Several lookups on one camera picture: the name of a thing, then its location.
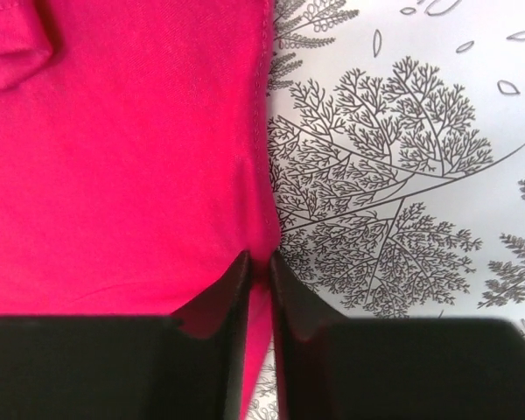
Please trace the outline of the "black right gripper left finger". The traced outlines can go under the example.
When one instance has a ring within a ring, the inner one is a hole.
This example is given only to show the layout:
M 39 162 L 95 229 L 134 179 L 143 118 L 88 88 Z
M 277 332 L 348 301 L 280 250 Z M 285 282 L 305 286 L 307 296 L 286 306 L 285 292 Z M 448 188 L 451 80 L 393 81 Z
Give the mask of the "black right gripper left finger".
M 236 419 L 250 258 L 171 314 L 0 316 L 0 419 Z

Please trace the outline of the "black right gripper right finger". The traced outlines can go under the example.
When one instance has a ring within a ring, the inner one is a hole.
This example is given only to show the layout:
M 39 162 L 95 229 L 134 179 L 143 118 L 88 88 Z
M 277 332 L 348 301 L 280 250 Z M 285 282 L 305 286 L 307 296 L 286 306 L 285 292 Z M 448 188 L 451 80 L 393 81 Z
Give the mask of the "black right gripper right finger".
M 282 419 L 525 419 L 525 340 L 494 318 L 349 318 L 269 262 Z

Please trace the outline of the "magenta t shirt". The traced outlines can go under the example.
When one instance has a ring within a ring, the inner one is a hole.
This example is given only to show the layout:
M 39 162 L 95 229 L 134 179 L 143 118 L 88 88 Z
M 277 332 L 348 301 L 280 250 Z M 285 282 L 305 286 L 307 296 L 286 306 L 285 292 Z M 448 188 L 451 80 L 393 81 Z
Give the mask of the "magenta t shirt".
M 254 264 L 270 343 L 270 1 L 0 1 L 0 314 L 161 314 Z

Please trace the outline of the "floral patterned table mat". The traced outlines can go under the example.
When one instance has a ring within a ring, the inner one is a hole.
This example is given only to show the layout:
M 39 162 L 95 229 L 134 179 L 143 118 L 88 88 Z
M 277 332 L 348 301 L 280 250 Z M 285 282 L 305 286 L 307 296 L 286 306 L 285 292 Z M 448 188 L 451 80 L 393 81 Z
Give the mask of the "floral patterned table mat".
M 349 318 L 525 340 L 525 1 L 277 1 L 280 253 Z M 275 350 L 250 419 L 278 414 Z

